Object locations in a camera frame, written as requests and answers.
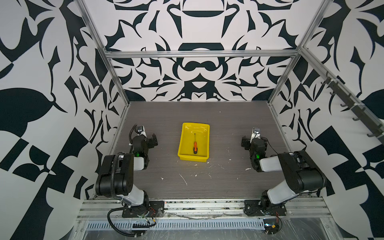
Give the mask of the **yellow plastic bin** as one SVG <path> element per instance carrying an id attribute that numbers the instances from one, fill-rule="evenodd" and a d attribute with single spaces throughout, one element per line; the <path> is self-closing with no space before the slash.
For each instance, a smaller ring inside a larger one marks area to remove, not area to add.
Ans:
<path id="1" fill-rule="evenodd" d="M 205 163 L 210 155 L 210 125 L 183 123 L 178 157 L 182 161 Z"/>

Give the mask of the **orange black screwdriver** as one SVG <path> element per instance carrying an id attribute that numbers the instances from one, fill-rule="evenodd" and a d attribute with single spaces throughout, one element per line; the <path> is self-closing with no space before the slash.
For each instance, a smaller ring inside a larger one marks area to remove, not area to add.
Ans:
<path id="1" fill-rule="evenodd" d="M 197 135 L 196 135 L 196 133 L 194 133 L 193 153 L 194 153 L 194 155 L 198 154 L 198 143 L 197 143 Z"/>

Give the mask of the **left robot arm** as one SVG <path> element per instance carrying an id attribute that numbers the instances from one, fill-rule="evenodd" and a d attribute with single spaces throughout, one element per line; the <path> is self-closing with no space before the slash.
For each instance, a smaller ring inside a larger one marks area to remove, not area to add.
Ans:
<path id="1" fill-rule="evenodd" d="M 104 158 L 95 184 L 96 194 L 119 200 L 131 208 L 149 208 L 148 194 L 134 185 L 134 172 L 147 169 L 149 149 L 158 145 L 157 136 L 141 134 L 132 139 L 130 153 L 118 153 Z"/>

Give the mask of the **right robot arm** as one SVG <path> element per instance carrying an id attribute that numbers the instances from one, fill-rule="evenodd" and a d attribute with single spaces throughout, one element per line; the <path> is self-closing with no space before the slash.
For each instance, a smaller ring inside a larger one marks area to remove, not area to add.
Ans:
<path id="1" fill-rule="evenodd" d="M 262 193 L 257 209 L 267 214 L 301 194 L 315 193 L 326 186 L 327 178 L 306 151 L 278 153 L 266 157 L 268 141 L 262 137 L 242 137 L 241 147 L 250 153 L 258 173 L 282 172 L 284 180 Z"/>

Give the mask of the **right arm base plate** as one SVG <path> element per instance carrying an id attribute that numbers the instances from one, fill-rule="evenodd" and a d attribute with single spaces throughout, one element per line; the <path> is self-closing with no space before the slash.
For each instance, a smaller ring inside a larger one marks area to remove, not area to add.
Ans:
<path id="1" fill-rule="evenodd" d="M 249 217 L 255 216 L 285 216 L 287 209 L 284 204 L 274 205 L 268 201 L 245 200 L 244 213 Z"/>

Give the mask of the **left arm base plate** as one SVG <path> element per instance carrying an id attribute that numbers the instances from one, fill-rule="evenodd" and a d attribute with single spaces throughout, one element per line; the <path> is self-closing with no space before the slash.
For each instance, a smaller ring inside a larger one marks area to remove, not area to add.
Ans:
<path id="1" fill-rule="evenodd" d="M 129 207 L 123 210 L 123 218 L 155 218 L 164 213 L 165 202 L 164 201 L 149 201 L 144 202 L 140 206 Z"/>

